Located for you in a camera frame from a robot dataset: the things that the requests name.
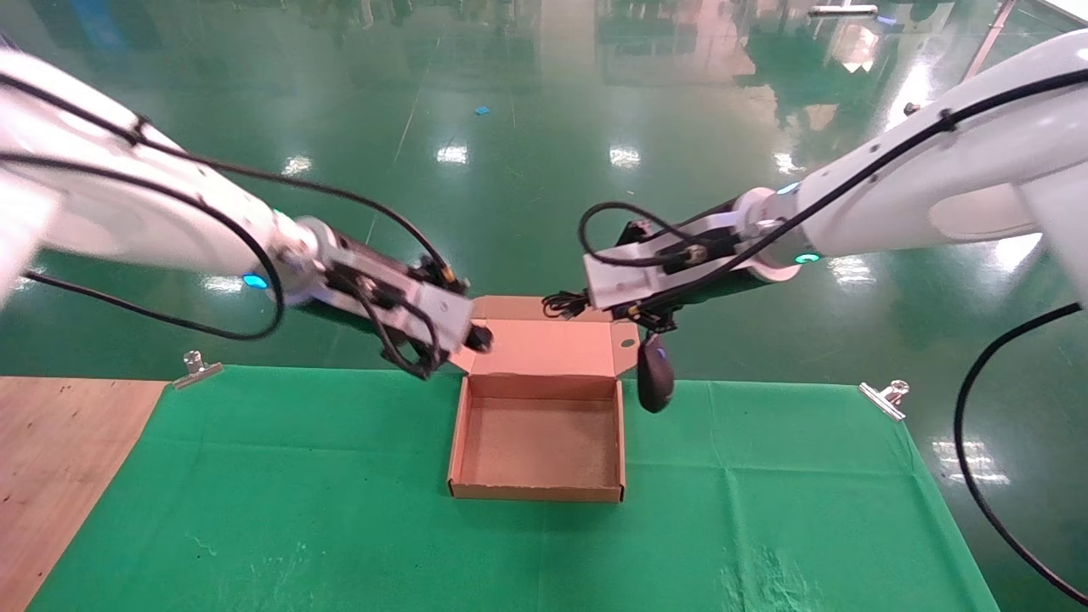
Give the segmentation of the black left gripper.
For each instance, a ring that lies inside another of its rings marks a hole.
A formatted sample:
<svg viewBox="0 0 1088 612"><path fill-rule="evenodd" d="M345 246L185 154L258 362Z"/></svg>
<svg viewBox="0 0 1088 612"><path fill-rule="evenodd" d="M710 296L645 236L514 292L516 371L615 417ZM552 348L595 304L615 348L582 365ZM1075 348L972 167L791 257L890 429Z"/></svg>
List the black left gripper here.
<svg viewBox="0 0 1088 612"><path fill-rule="evenodd" d="M370 336L380 336L385 331L383 321L378 318L378 306L366 295L347 294L327 286L314 287L314 316L331 325L349 326ZM479 354L489 354L493 338L487 326L470 326L463 346Z"/></svg>

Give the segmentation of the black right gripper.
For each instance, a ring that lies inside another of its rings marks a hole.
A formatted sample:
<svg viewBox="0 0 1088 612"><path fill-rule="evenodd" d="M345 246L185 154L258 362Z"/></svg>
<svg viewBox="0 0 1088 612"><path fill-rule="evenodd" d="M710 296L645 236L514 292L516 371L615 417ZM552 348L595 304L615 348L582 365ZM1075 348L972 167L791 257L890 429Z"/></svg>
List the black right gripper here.
<svg viewBox="0 0 1088 612"><path fill-rule="evenodd" d="M626 222L625 243L655 243L645 258L657 261L650 272L650 295L636 299L625 317L653 334L677 329L675 313L687 305L704 303L769 284L751 257L731 264L750 240L743 236L738 199L724 201L680 224L663 224L660 216L636 209L638 218Z"/></svg>

